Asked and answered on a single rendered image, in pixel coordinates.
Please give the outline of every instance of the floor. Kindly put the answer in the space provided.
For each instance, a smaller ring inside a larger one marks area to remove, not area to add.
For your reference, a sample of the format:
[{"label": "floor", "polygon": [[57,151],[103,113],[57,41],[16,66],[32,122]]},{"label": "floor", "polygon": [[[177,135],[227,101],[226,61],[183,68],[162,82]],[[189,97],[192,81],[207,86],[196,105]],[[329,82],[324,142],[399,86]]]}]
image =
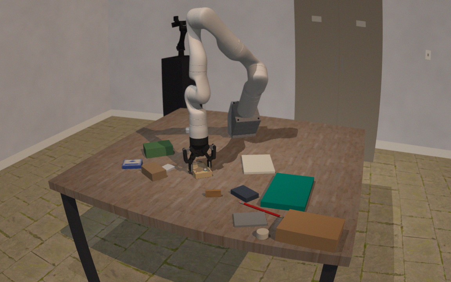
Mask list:
[{"label": "floor", "polygon": [[[0,171],[0,282],[86,282],[48,179],[148,125],[110,117]],[[375,150],[335,282],[451,281],[451,159]],[[77,201],[102,282],[314,282],[322,264],[188,239]]]}]

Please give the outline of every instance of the black box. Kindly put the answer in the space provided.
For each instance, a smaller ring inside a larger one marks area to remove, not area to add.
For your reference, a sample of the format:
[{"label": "black box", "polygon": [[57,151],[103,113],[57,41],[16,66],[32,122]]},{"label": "black box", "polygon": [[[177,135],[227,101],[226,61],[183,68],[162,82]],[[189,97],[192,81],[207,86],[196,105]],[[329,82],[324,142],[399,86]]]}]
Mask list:
[{"label": "black box", "polygon": [[187,108],[184,93],[189,85],[196,85],[189,78],[189,56],[161,59],[161,82],[163,84],[163,115],[180,108]]},{"label": "black box", "polygon": [[258,198],[258,193],[245,185],[231,189],[231,194],[245,203]]}]

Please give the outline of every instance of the white robotic arm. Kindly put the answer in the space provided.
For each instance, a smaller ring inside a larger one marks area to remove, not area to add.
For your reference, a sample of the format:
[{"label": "white robotic arm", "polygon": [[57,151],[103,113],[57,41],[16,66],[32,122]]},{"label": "white robotic arm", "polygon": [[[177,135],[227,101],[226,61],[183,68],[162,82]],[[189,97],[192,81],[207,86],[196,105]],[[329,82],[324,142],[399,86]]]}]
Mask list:
[{"label": "white robotic arm", "polygon": [[255,136],[260,117],[258,117],[258,101],[268,82],[267,68],[248,48],[225,26],[218,15],[210,8],[192,9],[187,14],[189,41],[189,77],[196,82],[186,89],[184,98],[189,111],[189,141],[191,156],[184,160],[191,164],[195,157],[205,155],[208,166],[215,158],[215,146],[212,145],[212,157],[206,152],[208,146],[208,126],[206,111],[202,108],[210,99],[210,85],[206,76],[206,53],[201,41],[201,30],[206,29],[217,40],[218,48],[229,59],[240,61],[247,69],[248,80],[243,86],[239,102],[232,102],[229,109],[228,127],[231,137]]}]

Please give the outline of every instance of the double door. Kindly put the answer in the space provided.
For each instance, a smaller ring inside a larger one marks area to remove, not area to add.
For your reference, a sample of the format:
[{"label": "double door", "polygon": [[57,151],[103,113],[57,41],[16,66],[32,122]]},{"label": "double door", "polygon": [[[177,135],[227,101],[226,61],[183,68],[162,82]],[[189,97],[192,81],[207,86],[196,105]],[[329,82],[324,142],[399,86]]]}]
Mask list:
[{"label": "double door", "polygon": [[365,130],[373,162],[382,78],[382,0],[294,0],[295,119]]}]

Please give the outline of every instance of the black speaker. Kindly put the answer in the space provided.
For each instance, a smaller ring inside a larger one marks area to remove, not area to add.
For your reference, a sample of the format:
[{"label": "black speaker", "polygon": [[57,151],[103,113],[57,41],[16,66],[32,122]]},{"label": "black speaker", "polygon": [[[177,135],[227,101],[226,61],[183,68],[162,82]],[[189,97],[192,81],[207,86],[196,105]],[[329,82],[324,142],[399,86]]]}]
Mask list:
[{"label": "black speaker", "polygon": [[180,108],[187,108],[184,93],[195,81],[189,78],[189,56],[161,59],[161,81],[163,83],[163,115]]}]

